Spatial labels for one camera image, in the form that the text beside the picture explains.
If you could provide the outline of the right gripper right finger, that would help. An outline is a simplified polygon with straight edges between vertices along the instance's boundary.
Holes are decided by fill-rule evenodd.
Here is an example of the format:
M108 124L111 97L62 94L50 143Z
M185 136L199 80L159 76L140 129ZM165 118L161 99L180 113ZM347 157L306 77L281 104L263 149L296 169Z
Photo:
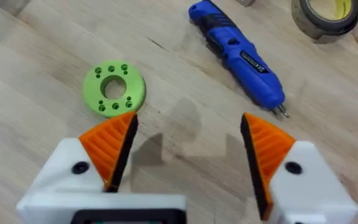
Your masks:
M358 204L317 147L244 113L241 135L259 217L273 224L352 223Z

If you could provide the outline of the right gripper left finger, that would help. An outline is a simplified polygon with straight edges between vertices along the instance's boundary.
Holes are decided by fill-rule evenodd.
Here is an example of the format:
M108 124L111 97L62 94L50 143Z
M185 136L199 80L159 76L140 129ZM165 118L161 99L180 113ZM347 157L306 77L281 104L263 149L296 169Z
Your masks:
M37 174L30 191L117 192L139 122L130 111L62 139Z

